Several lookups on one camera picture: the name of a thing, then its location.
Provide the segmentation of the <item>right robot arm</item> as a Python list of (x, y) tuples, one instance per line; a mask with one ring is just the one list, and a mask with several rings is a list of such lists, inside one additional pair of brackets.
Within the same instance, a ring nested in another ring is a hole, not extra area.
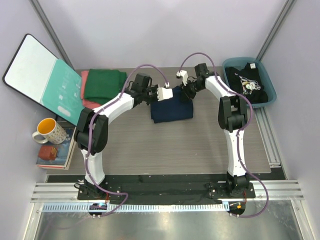
[(210, 91), (218, 100), (218, 124), (223, 130), (228, 152), (226, 193), (231, 198), (241, 198), (249, 189), (250, 178), (245, 170), (244, 127), (248, 122), (247, 102), (235, 94), (205, 63), (194, 67), (196, 78), (189, 80), (187, 71), (179, 70), (176, 77), (182, 80), (181, 99), (192, 100), (197, 92)]

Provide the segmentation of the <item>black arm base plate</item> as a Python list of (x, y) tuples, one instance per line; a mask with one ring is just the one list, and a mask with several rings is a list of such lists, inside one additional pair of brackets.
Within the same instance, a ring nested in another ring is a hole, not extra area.
[[(272, 168), (271, 173), (254, 173), (262, 182), (285, 180), (282, 168)], [(48, 183), (76, 183), (83, 185), (84, 175), (49, 175)], [(187, 196), (204, 196), (214, 199), (243, 197), (253, 198), (258, 187), (249, 186), (248, 190), (235, 190), (231, 193), (227, 184), (227, 174), (167, 174), (167, 175), (106, 175), (102, 188), (110, 192), (124, 191), (129, 199), (146, 198), (144, 196), (168, 196), (173, 199)]]

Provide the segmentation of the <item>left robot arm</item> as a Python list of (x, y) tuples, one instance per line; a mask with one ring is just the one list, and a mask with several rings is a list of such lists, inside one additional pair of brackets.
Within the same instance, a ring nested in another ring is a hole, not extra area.
[(104, 105), (84, 108), (74, 133), (84, 159), (85, 177), (83, 183), (76, 183), (78, 200), (101, 200), (107, 195), (105, 173), (103, 170), (103, 150), (108, 142), (109, 124), (123, 114), (146, 102), (158, 100), (158, 86), (152, 85), (151, 76), (138, 73), (131, 85)]

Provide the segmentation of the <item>navy blue t shirt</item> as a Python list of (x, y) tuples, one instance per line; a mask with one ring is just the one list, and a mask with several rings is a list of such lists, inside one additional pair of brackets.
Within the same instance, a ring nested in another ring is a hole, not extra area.
[(182, 89), (176, 86), (172, 89), (173, 97), (150, 104), (150, 117), (155, 124), (192, 119), (194, 105), (191, 100), (181, 101)]

